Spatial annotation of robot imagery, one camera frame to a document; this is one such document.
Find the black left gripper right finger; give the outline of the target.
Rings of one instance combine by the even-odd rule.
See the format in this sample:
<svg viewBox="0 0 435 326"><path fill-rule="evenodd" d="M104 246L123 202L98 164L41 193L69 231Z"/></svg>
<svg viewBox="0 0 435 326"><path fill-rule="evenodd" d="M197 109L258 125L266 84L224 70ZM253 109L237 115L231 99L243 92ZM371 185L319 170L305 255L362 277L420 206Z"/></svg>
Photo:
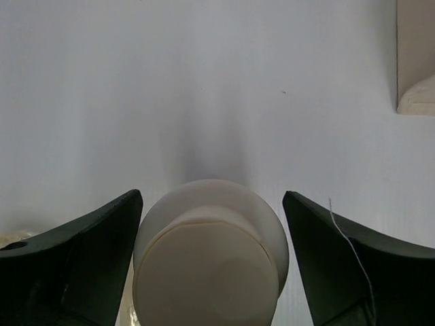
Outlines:
<svg viewBox="0 0 435 326"><path fill-rule="evenodd" d="M297 192L283 208L314 325L433 325L434 249L331 213Z"/></svg>

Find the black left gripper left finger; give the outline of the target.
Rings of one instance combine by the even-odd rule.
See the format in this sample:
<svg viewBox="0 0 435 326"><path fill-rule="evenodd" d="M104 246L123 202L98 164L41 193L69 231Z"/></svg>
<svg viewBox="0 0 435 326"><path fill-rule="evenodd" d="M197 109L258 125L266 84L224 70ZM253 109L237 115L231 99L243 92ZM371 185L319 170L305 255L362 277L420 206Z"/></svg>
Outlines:
<svg viewBox="0 0 435 326"><path fill-rule="evenodd" d="M142 214L132 189L1 249L2 325L115 325Z"/></svg>

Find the white cream bottle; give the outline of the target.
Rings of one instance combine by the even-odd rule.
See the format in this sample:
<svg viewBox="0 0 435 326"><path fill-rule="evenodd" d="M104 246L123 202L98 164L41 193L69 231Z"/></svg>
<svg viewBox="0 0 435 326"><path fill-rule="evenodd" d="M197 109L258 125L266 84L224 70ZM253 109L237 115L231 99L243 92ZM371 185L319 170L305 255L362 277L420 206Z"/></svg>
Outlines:
<svg viewBox="0 0 435 326"><path fill-rule="evenodd" d="M187 183L145 215L133 252L141 325L270 325L289 268L283 226L242 185Z"/></svg>

